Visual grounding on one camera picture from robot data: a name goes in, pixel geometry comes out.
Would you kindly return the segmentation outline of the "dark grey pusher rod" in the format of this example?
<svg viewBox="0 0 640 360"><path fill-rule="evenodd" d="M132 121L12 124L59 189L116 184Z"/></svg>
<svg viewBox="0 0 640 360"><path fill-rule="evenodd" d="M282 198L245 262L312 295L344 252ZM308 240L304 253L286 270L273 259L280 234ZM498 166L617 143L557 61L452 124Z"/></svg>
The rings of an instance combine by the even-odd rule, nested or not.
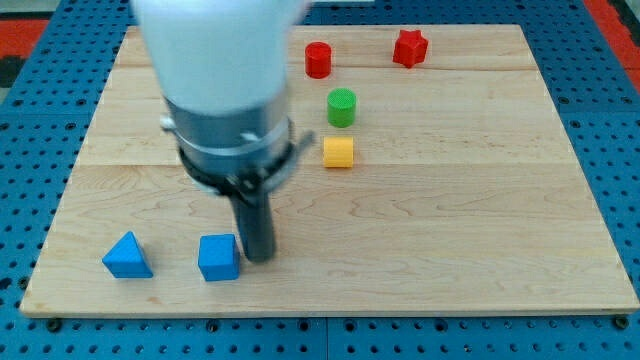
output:
<svg viewBox="0 0 640 360"><path fill-rule="evenodd" d="M270 261L276 250L269 196L259 193L252 199L230 198L245 257L252 263Z"/></svg>

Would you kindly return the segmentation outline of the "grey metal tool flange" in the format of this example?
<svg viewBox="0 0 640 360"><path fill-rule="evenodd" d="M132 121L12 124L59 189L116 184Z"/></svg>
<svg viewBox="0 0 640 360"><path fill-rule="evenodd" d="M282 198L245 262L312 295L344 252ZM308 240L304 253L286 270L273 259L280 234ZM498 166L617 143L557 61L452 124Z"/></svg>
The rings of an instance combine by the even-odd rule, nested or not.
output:
<svg viewBox="0 0 640 360"><path fill-rule="evenodd" d="M295 136L286 91L223 115L166 104L161 127L174 136L186 173L214 194L247 204L281 187L315 141L312 131Z"/></svg>

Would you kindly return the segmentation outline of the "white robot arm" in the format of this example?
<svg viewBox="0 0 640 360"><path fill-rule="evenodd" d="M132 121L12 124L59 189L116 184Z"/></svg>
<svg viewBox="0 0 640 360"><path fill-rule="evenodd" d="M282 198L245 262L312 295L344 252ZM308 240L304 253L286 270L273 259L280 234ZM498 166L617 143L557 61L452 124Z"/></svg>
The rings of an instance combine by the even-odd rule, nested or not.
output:
<svg viewBox="0 0 640 360"><path fill-rule="evenodd" d="M287 61L304 1L132 0L168 108L161 121L191 179L229 198L253 263L276 250L269 195L313 143L294 135Z"/></svg>

